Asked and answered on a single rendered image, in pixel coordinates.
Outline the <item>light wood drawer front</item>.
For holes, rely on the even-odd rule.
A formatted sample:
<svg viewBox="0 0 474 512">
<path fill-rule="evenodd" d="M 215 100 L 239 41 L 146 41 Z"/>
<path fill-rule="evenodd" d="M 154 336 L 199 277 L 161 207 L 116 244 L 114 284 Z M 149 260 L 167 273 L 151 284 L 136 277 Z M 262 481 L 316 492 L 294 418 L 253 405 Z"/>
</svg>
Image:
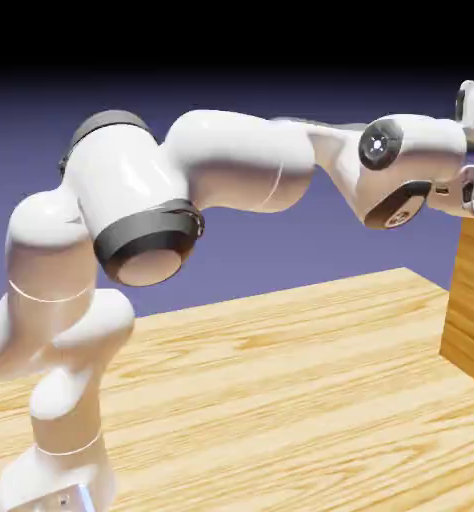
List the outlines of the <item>light wood drawer front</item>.
<svg viewBox="0 0 474 512">
<path fill-rule="evenodd" d="M 474 220 L 462 221 L 445 328 L 460 345 L 474 342 Z"/>
</svg>

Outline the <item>light wood cabinet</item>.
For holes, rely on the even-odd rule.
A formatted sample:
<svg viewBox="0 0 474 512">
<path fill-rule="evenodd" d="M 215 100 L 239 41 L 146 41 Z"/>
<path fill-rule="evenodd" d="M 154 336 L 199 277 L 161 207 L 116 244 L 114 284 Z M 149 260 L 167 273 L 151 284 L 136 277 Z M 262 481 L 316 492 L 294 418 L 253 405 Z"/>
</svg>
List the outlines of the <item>light wood cabinet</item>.
<svg viewBox="0 0 474 512">
<path fill-rule="evenodd" d="M 440 354 L 474 379 L 474 220 L 461 224 Z"/>
</svg>

